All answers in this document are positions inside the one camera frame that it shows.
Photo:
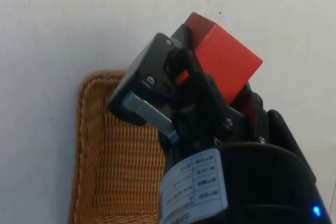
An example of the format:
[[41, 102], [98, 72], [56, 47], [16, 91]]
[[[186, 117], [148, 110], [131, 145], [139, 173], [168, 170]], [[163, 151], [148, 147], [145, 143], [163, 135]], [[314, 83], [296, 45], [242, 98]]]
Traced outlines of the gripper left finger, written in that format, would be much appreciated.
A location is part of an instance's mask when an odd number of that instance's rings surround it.
[[158, 130], [171, 167], [191, 154], [247, 140], [247, 120], [198, 60], [191, 29], [156, 34], [126, 70], [109, 101], [119, 119]]

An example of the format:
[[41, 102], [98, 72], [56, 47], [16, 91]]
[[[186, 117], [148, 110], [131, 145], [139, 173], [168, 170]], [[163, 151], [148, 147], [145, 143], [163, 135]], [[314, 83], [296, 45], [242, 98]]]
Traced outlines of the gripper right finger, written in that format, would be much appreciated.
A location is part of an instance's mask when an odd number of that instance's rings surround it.
[[236, 116], [230, 135], [231, 141], [266, 143], [284, 148], [299, 157], [315, 178], [281, 114], [275, 110], [266, 111], [262, 98], [251, 90], [249, 83], [231, 102], [230, 108]]

